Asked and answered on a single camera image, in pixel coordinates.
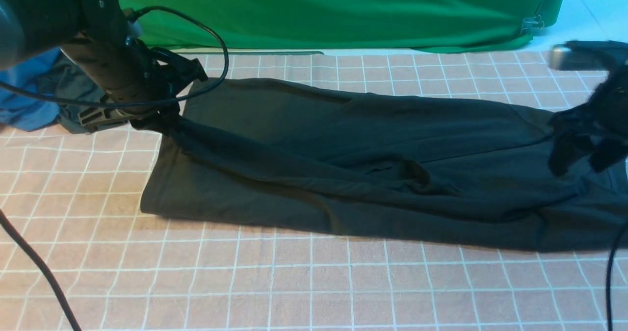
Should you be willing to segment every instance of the black wire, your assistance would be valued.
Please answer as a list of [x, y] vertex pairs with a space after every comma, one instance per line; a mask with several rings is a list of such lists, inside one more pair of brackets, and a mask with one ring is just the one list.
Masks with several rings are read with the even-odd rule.
[[222, 38], [220, 38], [220, 36], [218, 36], [218, 33], [213, 31], [213, 29], [211, 29], [210, 27], [207, 27], [206, 25], [202, 24], [200, 21], [196, 20], [195, 18], [191, 18], [190, 16], [179, 12], [175, 9], [170, 9], [170, 7], [164, 7], [164, 6], [150, 6], [150, 7], [146, 7], [144, 9], [141, 9], [139, 11], [136, 11], [134, 15], [132, 15], [132, 22], [136, 21], [137, 19], [141, 18], [142, 16], [148, 14], [149, 12], [152, 11], [163, 11], [163, 12], [168, 12], [169, 14], [174, 14], [176, 16], [179, 16], [180, 18], [196, 25], [197, 27], [201, 28], [202, 30], [208, 32], [209, 34], [211, 34], [216, 41], [218, 41], [218, 44], [220, 45], [220, 47], [222, 48], [222, 54], [224, 56], [224, 67], [222, 68], [222, 74], [218, 77], [218, 79], [216, 81], [214, 81], [213, 83], [211, 83], [211, 85], [198, 90], [196, 92], [192, 92], [190, 94], [187, 94], [186, 96], [183, 97], [178, 97], [178, 98], [174, 98], [174, 99], [164, 99], [161, 101], [150, 101], [150, 102], [138, 102], [138, 103], [96, 103], [96, 102], [87, 102], [87, 101], [78, 101], [76, 99], [60, 99], [60, 98], [55, 98], [55, 97], [49, 97], [49, 96], [45, 96], [43, 94], [37, 94], [37, 93], [33, 93], [33, 92], [29, 92], [27, 90], [22, 90], [18, 87], [14, 87], [12, 85], [9, 85], [8, 83], [2, 82], [0, 81], [0, 88], [4, 88], [5, 90], [14, 93], [14, 94], [18, 94], [20, 96], [23, 97], [27, 97], [30, 99], [35, 99], [38, 101], [45, 101], [45, 102], [53, 102], [53, 103], [57, 103], [57, 104], [64, 104], [64, 105], [78, 105], [81, 107], [96, 107], [96, 108], [114, 108], [114, 109], [120, 109], [120, 108], [128, 108], [128, 107], [158, 107], [158, 106], [166, 106], [166, 105], [170, 105], [172, 103], [176, 103], [176, 102], [182, 102], [188, 99], [192, 99], [198, 96], [201, 96], [202, 94], [205, 94], [206, 92], [209, 92], [213, 89], [215, 89], [216, 87], [218, 87], [222, 81], [225, 80], [225, 78], [227, 78], [227, 74], [229, 72], [229, 50], [227, 49], [227, 45], [225, 44], [225, 41], [222, 40]]
[[[215, 31], [213, 31], [213, 29], [211, 29], [210, 27], [207, 27], [206, 25], [203, 25], [200, 21], [195, 20], [194, 18], [191, 18], [190, 16], [187, 16], [186, 14], [181, 13], [175, 9], [170, 9], [170, 7], [163, 7], [163, 6], [145, 7], [144, 9], [140, 9], [139, 11], [135, 12], [134, 19], [137, 20], [151, 11], [164, 11], [164, 12], [168, 12], [170, 14], [179, 16], [180, 18], [183, 18], [184, 20], [187, 20], [197, 25], [198, 27], [202, 28], [206, 32], [209, 32], [218, 41], [218, 43], [220, 44], [220, 47], [222, 48], [222, 52], [225, 58], [224, 68], [222, 70], [222, 74], [220, 75], [220, 77], [218, 77], [218, 80], [214, 81], [214, 83], [207, 86], [206, 88], [203, 88], [202, 90], [198, 90], [197, 92], [188, 94], [187, 96], [184, 96], [184, 97], [179, 97], [175, 99], [166, 99], [163, 101], [140, 102], [140, 103], [120, 103], [120, 104], [101, 104], [101, 103], [96, 103], [96, 102], [83, 102], [83, 101], [76, 101], [76, 100], [69, 100], [69, 99], [67, 100], [56, 99], [56, 98], [51, 98], [51, 97], [44, 96], [41, 94], [36, 94], [33, 92], [25, 91], [20, 88], [13, 87], [7, 83], [1, 82], [1, 81], [0, 81], [0, 88], [4, 88], [14, 94], [36, 99], [38, 101], [54, 102], [58, 104], [67, 104], [67, 105], [80, 105], [80, 106], [86, 106], [86, 107], [124, 108], [124, 107], [169, 105], [171, 103], [181, 102], [187, 99], [195, 98], [197, 96], [200, 96], [201, 94], [204, 94], [218, 87], [218, 85], [220, 85], [222, 81], [225, 80], [225, 78], [227, 77], [227, 73], [229, 71], [229, 51], [227, 50], [227, 46], [225, 45], [225, 42], [222, 40], [222, 38], [220, 38], [220, 36], [218, 36], [218, 34]], [[70, 326], [72, 327], [72, 330], [81, 331], [80, 325], [77, 322], [76, 317], [74, 316], [74, 313], [72, 312], [72, 309], [70, 308], [70, 304], [68, 303], [67, 298], [65, 298], [65, 295], [63, 294], [63, 289], [61, 289], [59, 282], [57, 282], [56, 279], [54, 278], [54, 275], [50, 271], [50, 268], [45, 264], [45, 262], [43, 261], [43, 259], [41, 259], [38, 253], [24, 240], [24, 238], [20, 235], [20, 233], [18, 233], [18, 231], [13, 227], [13, 225], [11, 224], [11, 222], [9, 222], [4, 212], [2, 212], [2, 209], [0, 209], [0, 226], [4, 228], [4, 230], [7, 232], [9, 237], [11, 237], [11, 239], [13, 239], [13, 241], [15, 241], [16, 244], [18, 244], [18, 246], [26, 253], [26, 255], [28, 255], [28, 257], [30, 257], [31, 260], [33, 260], [34, 264], [40, 269], [41, 273], [44, 275], [44, 277], [50, 284], [50, 287], [52, 288], [54, 295], [56, 296], [56, 299], [61, 305], [61, 309], [63, 309], [63, 313], [65, 313], [65, 316], [68, 318], [68, 321], [70, 322]], [[617, 253], [617, 250], [619, 249], [619, 245], [621, 244], [622, 237], [624, 237], [624, 233], [626, 233], [626, 231], [628, 231], [628, 221], [626, 221], [626, 223], [624, 223], [623, 226], [621, 226], [614, 241], [612, 242], [610, 253], [608, 255], [608, 263], [606, 264], [605, 300], [606, 300], [606, 329], [608, 331], [613, 330], [613, 313], [612, 313], [612, 305], [611, 305], [611, 291], [612, 291], [611, 277], [612, 277], [612, 270], [613, 270], [613, 262], [615, 261], [615, 255]]]
[[63, 294], [63, 289], [61, 289], [59, 282], [57, 282], [56, 278], [54, 278], [52, 271], [50, 271], [50, 268], [46, 265], [43, 259], [41, 259], [41, 257], [32, 248], [32, 246], [30, 246], [24, 240], [24, 238], [20, 235], [20, 233], [18, 233], [18, 231], [11, 224], [11, 222], [9, 222], [9, 219], [6, 217], [6, 215], [4, 214], [1, 208], [0, 208], [0, 226], [4, 228], [7, 234], [9, 234], [9, 237], [11, 237], [11, 239], [13, 239], [13, 241], [15, 241], [16, 244], [18, 244], [18, 246], [26, 253], [26, 255], [28, 255], [28, 257], [31, 258], [31, 260], [33, 260], [33, 262], [40, 269], [41, 273], [50, 284], [50, 287], [52, 288], [52, 291], [54, 292], [54, 296], [56, 297], [56, 300], [59, 301], [59, 304], [61, 305], [61, 309], [63, 310], [63, 313], [65, 313], [65, 317], [68, 318], [68, 321], [70, 322], [70, 326], [72, 327], [72, 330], [81, 331], [79, 322], [77, 321], [77, 318], [74, 316], [74, 313], [72, 312], [72, 309], [70, 308], [70, 304], [68, 303], [67, 298], [65, 298], [65, 295]]
[[615, 239], [612, 243], [612, 245], [610, 246], [610, 253], [608, 254], [608, 263], [606, 264], [606, 284], [604, 287], [604, 292], [605, 292], [605, 296], [604, 298], [606, 299], [606, 329], [608, 331], [613, 331], [613, 310], [612, 310], [612, 304], [610, 303], [610, 292], [611, 292], [611, 277], [613, 274], [613, 261], [615, 261], [615, 254], [617, 253], [617, 250], [619, 249], [619, 244], [621, 244], [622, 241], [622, 237], [624, 237], [624, 234], [626, 233], [626, 231], [628, 230], [628, 221], [626, 221], [623, 226], [621, 226], [621, 228], [619, 228], [619, 231], [617, 232], [617, 235], [615, 236]]

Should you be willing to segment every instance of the metal clip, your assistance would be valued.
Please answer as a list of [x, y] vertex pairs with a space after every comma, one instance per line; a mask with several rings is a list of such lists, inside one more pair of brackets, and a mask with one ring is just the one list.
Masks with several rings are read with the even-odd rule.
[[545, 22], [541, 15], [524, 18], [521, 23], [521, 34], [531, 33], [533, 29], [541, 29], [545, 27]]

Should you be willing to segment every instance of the black cable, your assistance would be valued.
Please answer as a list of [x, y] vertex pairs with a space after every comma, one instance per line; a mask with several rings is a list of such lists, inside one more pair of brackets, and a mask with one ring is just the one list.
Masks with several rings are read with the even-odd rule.
[[26, 255], [28, 255], [28, 257], [30, 257], [31, 260], [33, 260], [33, 262], [40, 269], [41, 273], [50, 284], [50, 287], [52, 288], [52, 291], [54, 293], [54, 296], [56, 297], [56, 300], [59, 301], [59, 304], [61, 305], [61, 309], [63, 310], [63, 313], [65, 313], [65, 317], [68, 318], [68, 321], [70, 322], [70, 326], [72, 327], [72, 330], [81, 331], [79, 322], [77, 321], [77, 318], [74, 316], [74, 313], [72, 312], [72, 309], [70, 308], [70, 304], [68, 303], [67, 298], [65, 298], [65, 295], [63, 294], [63, 289], [61, 289], [59, 282], [57, 282], [56, 278], [54, 278], [52, 271], [50, 271], [50, 268], [46, 265], [43, 259], [41, 259], [41, 257], [32, 248], [32, 246], [30, 246], [24, 240], [24, 238], [20, 235], [20, 233], [18, 233], [18, 231], [11, 224], [11, 222], [9, 222], [9, 219], [6, 217], [6, 215], [4, 214], [1, 208], [0, 208], [0, 226], [4, 228], [7, 234], [9, 234], [9, 237], [11, 237], [11, 239], [13, 239], [13, 241], [16, 242], [16, 244], [18, 244], [18, 246], [26, 253]]
[[615, 239], [612, 243], [612, 245], [610, 246], [610, 253], [608, 254], [608, 263], [606, 264], [606, 284], [604, 286], [604, 292], [605, 292], [605, 296], [604, 298], [606, 299], [606, 329], [608, 331], [613, 331], [613, 310], [612, 310], [612, 305], [610, 303], [610, 292], [611, 292], [611, 277], [613, 274], [613, 261], [615, 261], [615, 254], [617, 253], [617, 250], [619, 249], [619, 244], [621, 244], [622, 241], [622, 237], [624, 237], [624, 234], [626, 233], [626, 231], [628, 230], [628, 221], [626, 221], [623, 226], [621, 226], [621, 228], [619, 228], [619, 231], [617, 232], [617, 235], [615, 236]]
[[192, 23], [193, 25], [196, 25], [197, 27], [201, 28], [202, 30], [208, 32], [209, 34], [211, 34], [216, 41], [218, 41], [218, 44], [220, 45], [220, 47], [222, 48], [222, 54], [224, 56], [224, 67], [222, 68], [222, 74], [218, 77], [218, 79], [216, 81], [214, 81], [213, 83], [211, 83], [211, 85], [203, 88], [202, 90], [198, 90], [196, 92], [192, 92], [190, 94], [187, 94], [186, 96], [182, 96], [182, 97], [178, 97], [178, 98], [174, 98], [174, 99], [164, 99], [161, 101], [150, 101], [150, 102], [138, 102], [138, 103], [96, 103], [96, 102], [87, 102], [87, 101], [78, 101], [76, 99], [60, 99], [60, 98], [54, 98], [54, 97], [49, 97], [49, 96], [45, 96], [43, 94], [37, 94], [37, 93], [33, 93], [33, 92], [29, 92], [26, 90], [22, 90], [18, 87], [14, 87], [12, 85], [9, 85], [8, 83], [4, 83], [2, 81], [0, 81], [0, 88], [4, 88], [5, 90], [14, 93], [14, 94], [18, 94], [20, 96], [23, 97], [27, 97], [30, 99], [35, 99], [38, 101], [45, 101], [45, 102], [53, 102], [53, 103], [57, 103], [57, 104], [64, 104], [64, 105], [78, 105], [81, 107], [95, 107], [95, 108], [114, 108], [114, 109], [120, 109], [120, 108], [128, 108], [128, 107], [159, 107], [159, 106], [166, 106], [166, 105], [170, 105], [172, 103], [176, 103], [176, 102], [182, 102], [188, 99], [192, 99], [198, 96], [201, 96], [202, 94], [205, 94], [206, 92], [209, 92], [213, 89], [215, 89], [216, 87], [218, 87], [224, 80], [225, 78], [227, 78], [227, 74], [229, 72], [229, 50], [227, 49], [227, 45], [225, 44], [225, 41], [222, 40], [222, 38], [220, 38], [220, 36], [218, 35], [217, 32], [213, 31], [213, 29], [211, 29], [210, 27], [207, 27], [206, 25], [204, 25], [203, 23], [201, 23], [199, 20], [196, 20], [195, 18], [192, 18], [182, 12], [179, 12], [175, 9], [170, 9], [170, 7], [163, 7], [163, 6], [150, 6], [150, 7], [145, 7], [144, 9], [141, 9], [139, 11], [136, 11], [132, 16], [132, 20], [131, 22], [137, 21], [137, 19], [141, 18], [142, 16], [148, 14], [149, 12], [152, 11], [163, 11], [163, 12], [168, 12], [169, 14], [173, 14], [175, 16], [179, 16], [180, 18]]

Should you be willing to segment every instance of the blue cloth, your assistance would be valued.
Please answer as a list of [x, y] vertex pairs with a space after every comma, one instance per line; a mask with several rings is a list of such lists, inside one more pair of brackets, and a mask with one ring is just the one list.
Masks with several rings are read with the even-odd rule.
[[[53, 49], [10, 70], [0, 72], [0, 81], [30, 92], [37, 92], [36, 79], [49, 71], [61, 51]], [[12, 94], [0, 88], [0, 123], [33, 131], [50, 125], [59, 115], [59, 106]]]

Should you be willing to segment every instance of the crumpled fabric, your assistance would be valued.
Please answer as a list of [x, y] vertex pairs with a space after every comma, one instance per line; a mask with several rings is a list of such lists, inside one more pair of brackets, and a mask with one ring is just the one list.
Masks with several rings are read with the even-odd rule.
[[[59, 54], [59, 49], [53, 49], [0, 72], [0, 81], [37, 93], [36, 79], [50, 70]], [[33, 131], [51, 125], [58, 115], [59, 106], [56, 103], [30, 99], [0, 88], [0, 124]]]
[[140, 209], [341, 236], [607, 250], [628, 219], [626, 164], [594, 173], [581, 161], [555, 177], [553, 114], [226, 80], [164, 131]]

